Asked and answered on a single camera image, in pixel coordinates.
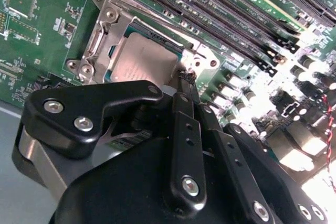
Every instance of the silver screw head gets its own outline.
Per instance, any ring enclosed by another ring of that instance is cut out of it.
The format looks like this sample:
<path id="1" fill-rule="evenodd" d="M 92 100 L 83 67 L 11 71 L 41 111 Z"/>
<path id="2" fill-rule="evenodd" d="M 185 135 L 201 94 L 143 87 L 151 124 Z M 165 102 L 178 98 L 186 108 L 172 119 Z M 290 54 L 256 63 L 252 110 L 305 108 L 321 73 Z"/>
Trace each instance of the silver screw head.
<path id="1" fill-rule="evenodd" d="M 148 89 L 149 89 L 149 91 L 151 91 L 151 92 L 154 93 L 154 94 L 157 94 L 157 93 L 158 93 L 157 88 L 154 87 L 154 86 L 148 86 Z"/>
<path id="2" fill-rule="evenodd" d="M 266 210 L 266 208 L 260 204 L 259 202 L 257 201 L 254 201 L 253 203 L 253 208 L 254 208 L 254 211 L 256 212 L 256 214 L 264 221 L 264 222 L 267 222 L 269 221 L 269 214 Z"/>
<path id="3" fill-rule="evenodd" d="M 76 118 L 73 124 L 80 131 L 89 132 L 93 129 L 93 122 L 84 116 Z"/>
<path id="4" fill-rule="evenodd" d="M 233 126 L 233 129 L 235 130 L 235 132 L 237 132 L 238 134 L 242 133 L 240 128 L 237 126 Z"/>
<path id="5" fill-rule="evenodd" d="M 58 101 L 47 101 L 44 104 L 44 109 L 50 113 L 58 114 L 64 110 L 64 107 Z"/>
<path id="6" fill-rule="evenodd" d="M 182 187 L 190 196 L 193 197 L 197 196 L 200 192 L 196 181 L 189 177 L 182 180 Z"/>
<path id="7" fill-rule="evenodd" d="M 310 214 L 310 212 L 308 211 L 307 208 L 305 208 L 302 205 L 299 205 L 299 209 L 300 209 L 301 213 L 306 217 L 307 220 L 312 219 L 312 216 L 311 216 L 311 214 Z"/>
<path id="8" fill-rule="evenodd" d="M 211 110 L 208 106 L 204 106 L 204 110 L 205 110 L 207 113 L 212 113 L 212 110 Z"/>

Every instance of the electrolytic capacitor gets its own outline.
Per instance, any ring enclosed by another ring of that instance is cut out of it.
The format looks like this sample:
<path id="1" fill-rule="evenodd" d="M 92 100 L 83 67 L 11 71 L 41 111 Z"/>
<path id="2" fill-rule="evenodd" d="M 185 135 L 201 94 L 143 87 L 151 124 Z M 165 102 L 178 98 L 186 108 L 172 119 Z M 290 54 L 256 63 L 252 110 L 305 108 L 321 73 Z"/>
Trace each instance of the electrolytic capacitor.
<path id="1" fill-rule="evenodd" d="M 229 123 L 234 123 L 234 124 L 239 124 L 239 121 L 237 120 L 236 116 L 233 114 L 229 114 L 225 117 L 225 119 L 229 122 Z"/>
<path id="2" fill-rule="evenodd" d="M 321 93 L 321 91 L 310 81 L 298 83 L 297 87 L 308 98 L 314 98 Z"/>
<path id="3" fill-rule="evenodd" d="M 311 77 L 310 73 L 298 66 L 294 66 L 290 71 L 299 81 L 307 81 Z"/>
<path id="4" fill-rule="evenodd" d="M 245 93 L 245 97 L 249 103 L 254 104 L 257 102 L 258 98 L 253 91 L 248 91 Z"/>
<path id="5" fill-rule="evenodd" d="M 312 72 L 321 72 L 325 68 L 322 62 L 312 60 L 307 55 L 301 57 L 300 62 L 305 68 L 308 68 Z"/>
<path id="6" fill-rule="evenodd" d="M 322 73 L 318 74 L 317 76 L 319 81 L 327 86 L 330 90 L 336 89 L 336 81 L 334 79 Z"/>
<path id="7" fill-rule="evenodd" d="M 246 107 L 246 105 L 242 101 L 239 101 L 238 103 L 236 103 L 236 108 L 242 115 L 246 114 L 249 111 L 249 108 Z"/>

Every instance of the hex bolt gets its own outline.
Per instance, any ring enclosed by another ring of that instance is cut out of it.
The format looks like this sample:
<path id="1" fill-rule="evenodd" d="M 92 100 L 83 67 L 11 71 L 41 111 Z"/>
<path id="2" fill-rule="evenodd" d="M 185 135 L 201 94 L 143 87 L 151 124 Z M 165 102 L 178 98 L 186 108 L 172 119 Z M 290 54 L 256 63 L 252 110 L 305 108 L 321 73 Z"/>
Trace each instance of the hex bolt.
<path id="1" fill-rule="evenodd" d="M 44 109 L 49 113 L 58 114 L 64 110 L 64 107 L 58 101 L 47 101 L 44 104 Z"/>
<path id="2" fill-rule="evenodd" d="M 80 131 L 89 132 L 93 129 L 93 122 L 84 116 L 76 118 L 73 124 Z"/>
<path id="3" fill-rule="evenodd" d="M 189 177 L 182 180 L 182 187 L 190 196 L 193 197 L 197 196 L 200 192 L 196 181 Z"/>
<path id="4" fill-rule="evenodd" d="M 254 211 L 256 214 L 264 221 L 269 221 L 269 213 L 267 212 L 266 208 L 257 201 L 254 201 L 253 204 Z"/>

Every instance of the red wire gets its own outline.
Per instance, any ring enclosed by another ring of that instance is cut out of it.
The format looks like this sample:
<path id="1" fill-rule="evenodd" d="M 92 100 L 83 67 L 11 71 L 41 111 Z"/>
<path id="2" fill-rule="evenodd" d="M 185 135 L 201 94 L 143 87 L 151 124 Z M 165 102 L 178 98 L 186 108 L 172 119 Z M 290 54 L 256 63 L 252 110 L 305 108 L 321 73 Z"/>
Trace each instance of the red wire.
<path id="1" fill-rule="evenodd" d="M 334 184 L 334 180 L 331 176 L 331 172 L 330 172 L 330 164 L 331 164 L 331 140 L 332 140 L 332 124 L 334 122 L 334 117 L 332 116 L 331 112 L 332 112 L 332 107 L 328 102 L 328 97 L 326 94 L 323 95 L 323 102 L 325 103 L 325 105 L 327 106 L 327 116 L 329 118 L 329 123 L 328 123 L 328 139 L 327 139 L 327 170 L 328 170 L 328 174 L 329 174 L 329 181 L 331 184 L 332 189 L 334 190 L 334 192 L 336 193 L 336 186 Z"/>

